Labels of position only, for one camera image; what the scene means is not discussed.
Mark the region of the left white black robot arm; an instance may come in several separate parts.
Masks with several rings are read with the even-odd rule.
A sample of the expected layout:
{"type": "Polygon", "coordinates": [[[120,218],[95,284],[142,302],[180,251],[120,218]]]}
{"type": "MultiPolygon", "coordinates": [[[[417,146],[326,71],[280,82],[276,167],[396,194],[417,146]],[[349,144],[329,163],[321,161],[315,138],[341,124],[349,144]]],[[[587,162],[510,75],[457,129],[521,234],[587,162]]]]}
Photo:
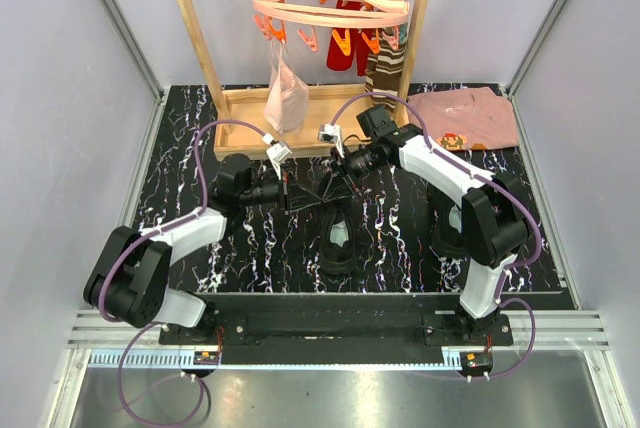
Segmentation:
{"type": "Polygon", "coordinates": [[[168,287],[170,268],[231,235],[248,207],[276,204],[291,213],[320,202],[320,196],[297,183],[289,163],[259,174],[247,156],[228,155],[209,185],[206,208],[156,228],[120,226],[111,232],[84,287],[84,301],[107,321],[135,328],[178,325],[193,343],[206,343],[215,334],[216,320],[206,313],[203,299],[168,287]]]}

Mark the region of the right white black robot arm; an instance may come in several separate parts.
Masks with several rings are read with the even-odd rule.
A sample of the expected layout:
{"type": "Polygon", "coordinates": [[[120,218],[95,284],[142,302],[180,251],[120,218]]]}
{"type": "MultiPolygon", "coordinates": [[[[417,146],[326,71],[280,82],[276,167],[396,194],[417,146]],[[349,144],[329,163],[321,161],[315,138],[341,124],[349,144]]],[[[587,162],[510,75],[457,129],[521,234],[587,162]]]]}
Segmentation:
{"type": "Polygon", "coordinates": [[[438,146],[423,124],[398,126],[382,106],[358,114],[357,121],[370,141],[355,151],[345,147],[335,122],[322,125],[318,139],[332,144],[335,169],[350,191],[366,174],[392,165],[422,178],[448,200],[438,218],[458,234],[469,259],[454,332],[463,343],[480,342],[490,331],[489,320],[505,305],[501,292],[508,271],[522,264],[519,254],[529,240],[541,240],[521,200],[521,182],[461,160],[438,146]]]}

